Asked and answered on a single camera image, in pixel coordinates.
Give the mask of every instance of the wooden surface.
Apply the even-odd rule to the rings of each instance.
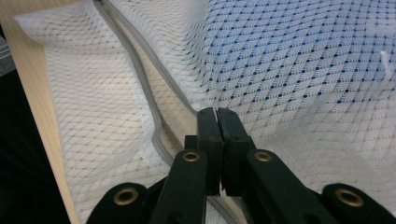
[[[0,22],[70,221],[79,223],[64,177],[61,143],[50,99],[44,51],[14,20],[14,16],[18,14],[74,2],[77,0],[0,0]]]

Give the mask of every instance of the brass screw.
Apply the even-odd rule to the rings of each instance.
[[[196,152],[188,152],[183,155],[183,160],[185,161],[198,161],[201,156]]]
[[[116,205],[124,206],[136,201],[139,192],[134,188],[120,189],[119,192],[114,195],[114,203]]]
[[[363,198],[349,189],[337,189],[335,191],[335,196],[341,202],[352,207],[362,207],[364,205]]]
[[[272,156],[266,152],[256,152],[254,154],[254,157],[258,161],[271,161],[272,160]]]

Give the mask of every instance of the white mesh fabric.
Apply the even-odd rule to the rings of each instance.
[[[110,2],[194,109],[236,111],[308,187],[344,182],[396,215],[395,2]]]
[[[166,176],[134,65],[92,1],[17,20],[45,48],[67,184],[81,222],[119,183],[148,187]]]
[[[126,28],[113,18],[118,23],[121,30],[128,36],[131,43],[134,45],[136,53],[139,56],[149,85],[152,89],[155,101],[163,118],[163,131],[161,134],[163,143],[168,151],[175,156],[183,148],[184,138],[186,135],[196,134],[196,117],[186,108],[183,103],[177,98],[171,88],[163,80],[161,74],[156,69],[153,62],[148,55],[137,43],[134,37],[126,30]],[[222,214],[227,214],[228,219],[233,219],[236,223],[245,223],[245,217],[238,206],[235,205],[233,199],[230,197],[218,197]],[[224,220],[218,218],[219,213],[213,211],[213,207],[208,204],[206,209],[206,223],[221,223]]]

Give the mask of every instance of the net fabric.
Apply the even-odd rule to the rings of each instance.
[[[177,98],[175,93],[166,84],[156,66],[125,26],[123,26],[111,12],[109,15],[134,46],[139,60],[144,67],[155,102],[163,118],[161,139],[170,154],[176,156],[176,154],[183,149],[185,136],[196,134],[196,117],[183,105],[180,99]],[[235,204],[233,199],[229,197],[214,198],[216,198],[215,202],[212,199],[212,201],[206,205],[205,223],[223,223],[226,220],[231,223],[246,222],[242,211]],[[218,212],[212,206],[213,203],[218,204],[216,206],[216,208],[219,209]],[[226,218],[224,218],[226,220],[220,217],[220,214],[226,216]]]
[[[195,110],[236,111],[308,187],[345,182],[396,215],[395,2],[110,2]]]
[[[20,15],[44,46],[64,169],[81,222],[112,187],[150,186],[169,171],[131,59],[92,1]]]

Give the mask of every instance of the white fabric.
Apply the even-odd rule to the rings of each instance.
[[[118,22],[118,25],[134,45],[139,60],[145,69],[149,85],[163,118],[163,143],[172,155],[176,155],[183,148],[185,136],[196,134],[196,117],[183,105],[166,84],[160,72],[134,37],[120,22]],[[220,195],[225,196],[226,194],[225,192],[221,192]],[[223,210],[220,212],[222,214],[227,213],[227,220],[232,219],[236,223],[246,222],[243,212],[231,197],[217,197],[217,200]],[[214,214],[209,209],[206,211],[206,223],[219,222],[216,216],[213,216]]]
[[[134,65],[92,1],[17,17],[45,47],[67,184],[81,222],[112,187],[149,187],[168,165]]]
[[[278,154],[309,188],[350,184],[396,215],[395,2],[110,2],[195,110],[213,105],[236,111],[256,145]],[[92,3],[18,20],[45,46],[66,175],[81,219],[105,187],[151,184],[165,175],[134,67]],[[182,139],[180,130],[191,128],[170,124],[177,119],[169,112],[190,115],[166,106],[176,100],[158,92],[156,100]],[[145,126],[130,122],[112,130],[120,118],[121,126],[126,120]],[[128,157],[122,153],[127,149]]]
[[[110,2],[195,110],[235,110],[308,187],[344,182],[396,214],[395,2]]]

